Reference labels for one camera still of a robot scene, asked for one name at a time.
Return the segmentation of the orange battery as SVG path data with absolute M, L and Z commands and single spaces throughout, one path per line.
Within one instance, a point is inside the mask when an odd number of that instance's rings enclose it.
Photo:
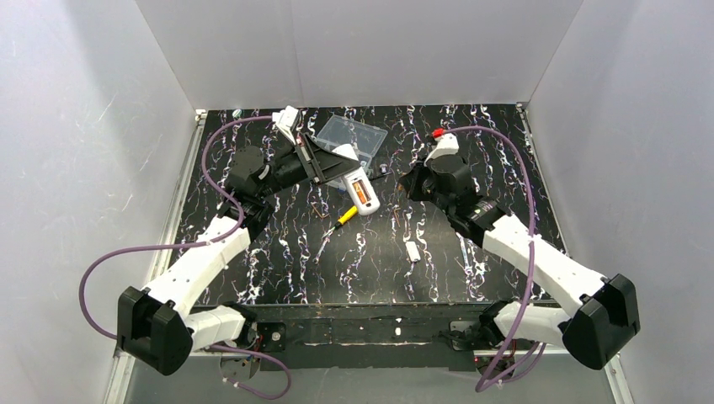
M 368 203 L 370 202 L 370 196 L 365 190 L 363 183 L 361 181 L 354 182 L 353 188 L 360 200 L 360 203 L 363 205 L 368 205 Z

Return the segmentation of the white remote control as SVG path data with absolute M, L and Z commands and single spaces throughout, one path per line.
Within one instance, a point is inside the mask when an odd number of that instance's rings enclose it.
M 381 202 L 378 200 L 376 192 L 353 146 L 350 144 L 337 146 L 333 149 L 333 153 L 345 157 L 356 164 L 356 168 L 350 168 L 347 173 L 340 175 L 338 178 L 353 200 L 359 215 L 367 216 L 374 214 L 381 207 Z

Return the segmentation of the white battery cover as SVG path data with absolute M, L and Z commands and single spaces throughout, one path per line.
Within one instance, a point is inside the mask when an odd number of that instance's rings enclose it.
M 420 256 L 416 242 L 413 242 L 413 241 L 405 242 L 405 248 L 406 248 L 408 260 L 410 263 L 417 263 L 421 260 L 421 256 Z

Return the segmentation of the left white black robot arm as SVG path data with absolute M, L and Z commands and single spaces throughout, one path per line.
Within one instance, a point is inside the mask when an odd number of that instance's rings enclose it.
M 217 343 L 251 346 L 256 316 L 238 303 L 195 311 L 194 304 L 214 278 L 265 229 L 274 214 L 267 198 L 304 180 L 327 183 L 362 173 L 354 148 L 329 151 L 311 137 L 269 161 L 256 146 L 238 149 L 226 178 L 224 200 L 200 238 L 142 289 L 128 287 L 119 297 L 116 347 L 162 375 L 175 373 L 194 351 Z

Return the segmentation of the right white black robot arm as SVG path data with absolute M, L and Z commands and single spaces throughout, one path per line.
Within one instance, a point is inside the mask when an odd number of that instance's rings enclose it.
M 417 162 L 398 180 L 411 201 L 430 202 L 451 227 L 482 250 L 495 254 L 554 299 L 557 307 L 499 300 L 467 335 L 477 345 L 497 347 L 510 328 L 516 339 L 565 348 L 580 364 L 603 369 L 641 329 L 635 285 L 624 275 L 607 278 L 560 252 L 494 199 L 476 191 L 459 155 Z

